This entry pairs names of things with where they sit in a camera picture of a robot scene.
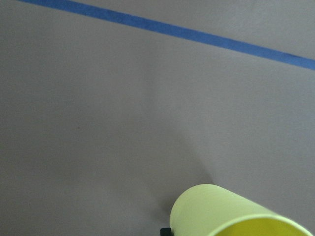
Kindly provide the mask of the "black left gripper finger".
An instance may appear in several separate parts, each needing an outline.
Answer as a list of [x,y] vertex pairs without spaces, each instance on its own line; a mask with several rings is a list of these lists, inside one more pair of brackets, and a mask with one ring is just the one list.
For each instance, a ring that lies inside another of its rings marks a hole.
[[160,236],[172,236],[171,228],[161,228],[160,229]]

